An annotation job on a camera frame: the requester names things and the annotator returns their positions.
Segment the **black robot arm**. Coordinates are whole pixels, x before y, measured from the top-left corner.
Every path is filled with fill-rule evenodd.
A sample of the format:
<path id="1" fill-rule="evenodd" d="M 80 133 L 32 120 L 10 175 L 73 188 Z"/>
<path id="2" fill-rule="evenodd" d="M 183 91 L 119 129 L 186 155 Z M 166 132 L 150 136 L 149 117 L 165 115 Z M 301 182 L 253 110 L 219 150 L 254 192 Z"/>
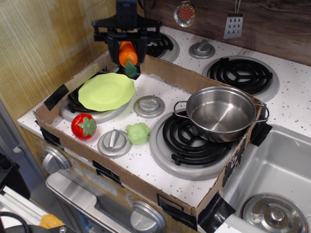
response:
<path id="1" fill-rule="evenodd" d="M 151 40 L 160 40 L 162 22 L 140 16 L 137 8 L 142 6 L 139 0 L 116 1 L 116 14 L 105 19 L 92 21 L 95 41 L 107 44 L 112 61 L 119 64 L 119 43 L 130 41 L 138 55 L 138 63 L 142 64 Z"/>

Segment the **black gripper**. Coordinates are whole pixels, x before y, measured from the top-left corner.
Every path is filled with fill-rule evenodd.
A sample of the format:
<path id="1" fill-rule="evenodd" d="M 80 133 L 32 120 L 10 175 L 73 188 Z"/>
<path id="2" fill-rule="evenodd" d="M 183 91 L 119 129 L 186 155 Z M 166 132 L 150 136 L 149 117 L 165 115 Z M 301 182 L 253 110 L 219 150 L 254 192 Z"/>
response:
<path id="1" fill-rule="evenodd" d="M 91 25 L 94 28 L 94 40 L 107 40 L 111 59 L 113 63 L 119 65 L 120 46 L 118 40 L 138 39 L 136 42 L 138 63 L 142 64 L 147 51 L 148 38 L 160 38 L 162 22 L 144 18 L 140 15 L 135 17 L 119 17 L 115 15 L 106 19 L 94 20 Z"/>

